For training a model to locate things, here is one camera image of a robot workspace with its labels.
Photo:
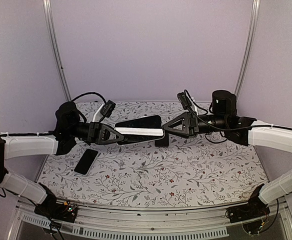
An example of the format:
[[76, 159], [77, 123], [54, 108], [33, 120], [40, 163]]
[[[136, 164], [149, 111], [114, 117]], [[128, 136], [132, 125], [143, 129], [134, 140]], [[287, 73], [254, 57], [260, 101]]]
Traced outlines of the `black smartphone with white edge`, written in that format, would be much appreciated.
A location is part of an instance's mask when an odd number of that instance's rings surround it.
[[74, 172], [80, 175], [87, 175], [97, 155], [98, 151], [87, 149], [75, 166]]

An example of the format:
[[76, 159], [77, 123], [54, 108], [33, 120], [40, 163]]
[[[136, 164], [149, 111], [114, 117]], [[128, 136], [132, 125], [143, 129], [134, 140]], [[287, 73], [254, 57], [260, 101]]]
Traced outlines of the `black smartphone corner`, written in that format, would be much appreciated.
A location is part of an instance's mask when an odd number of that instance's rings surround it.
[[133, 135], [133, 134], [124, 134], [124, 139], [119, 141], [118, 145], [129, 145], [129, 144], [137, 144], [149, 141], [160, 140], [164, 137], [163, 135]]

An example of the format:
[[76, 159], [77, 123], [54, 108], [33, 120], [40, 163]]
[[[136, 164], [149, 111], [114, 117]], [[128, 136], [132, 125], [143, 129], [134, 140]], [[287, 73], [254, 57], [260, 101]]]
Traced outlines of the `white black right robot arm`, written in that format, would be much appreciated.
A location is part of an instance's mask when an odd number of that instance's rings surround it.
[[[239, 145], [292, 153], [292, 128], [238, 116], [237, 97], [227, 90], [212, 93], [212, 102], [204, 115], [192, 109], [196, 104], [190, 100], [187, 90], [178, 93], [177, 98], [185, 112], [163, 125], [168, 134], [192, 138], [199, 134], [223, 132], [227, 140]], [[291, 193], [292, 169], [256, 187], [245, 205], [244, 214], [248, 218], [255, 218], [269, 203]]]

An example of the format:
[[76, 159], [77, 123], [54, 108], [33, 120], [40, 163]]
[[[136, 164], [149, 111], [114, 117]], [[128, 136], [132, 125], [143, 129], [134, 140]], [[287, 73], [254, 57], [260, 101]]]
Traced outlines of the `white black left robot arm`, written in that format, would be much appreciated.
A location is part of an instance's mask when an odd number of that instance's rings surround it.
[[124, 139], [123, 135], [102, 120], [110, 117], [116, 104], [102, 104], [90, 123], [72, 101], [63, 103], [56, 111], [55, 130], [45, 133], [0, 133], [0, 188], [33, 201], [49, 216], [56, 217], [60, 206], [56, 196], [44, 185], [8, 171], [5, 160], [40, 155], [61, 156], [69, 153], [76, 139], [87, 144], [108, 145]]

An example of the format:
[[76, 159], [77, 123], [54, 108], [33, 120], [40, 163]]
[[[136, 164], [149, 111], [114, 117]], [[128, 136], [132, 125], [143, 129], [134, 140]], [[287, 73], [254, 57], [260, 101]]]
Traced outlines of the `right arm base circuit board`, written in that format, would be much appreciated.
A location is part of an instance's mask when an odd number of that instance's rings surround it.
[[263, 203], [259, 199], [260, 191], [264, 185], [265, 184], [263, 183], [256, 187], [246, 204], [229, 207], [226, 209], [225, 212], [225, 217], [230, 220], [230, 223], [237, 223], [265, 216], [266, 218], [264, 220], [260, 220], [259, 225], [257, 225], [256, 223], [243, 224], [243, 230], [251, 236], [260, 235], [261, 233], [269, 230], [274, 225], [279, 214], [280, 204], [279, 200], [276, 199], [277, 210], [275, 217], [271, 224], [267, 228], [265, 228], [265, 225], [270, 217], [270, 208], [268, 207], [267, 203]]

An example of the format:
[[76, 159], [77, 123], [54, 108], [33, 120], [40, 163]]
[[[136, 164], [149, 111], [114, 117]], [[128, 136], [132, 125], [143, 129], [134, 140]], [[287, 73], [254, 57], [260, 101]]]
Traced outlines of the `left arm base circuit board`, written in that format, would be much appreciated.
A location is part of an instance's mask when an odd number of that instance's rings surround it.
[[39, 185], [46, 191], [47, 196], [41, 204], [36, 205], [34, 213], [50, 220], [74, 223], [78, 212], [77, 205], [71, 204], [70, 201], [66, 201], [66, 204], [58, 203], [56, 196], [51, 190], [41, 183]]

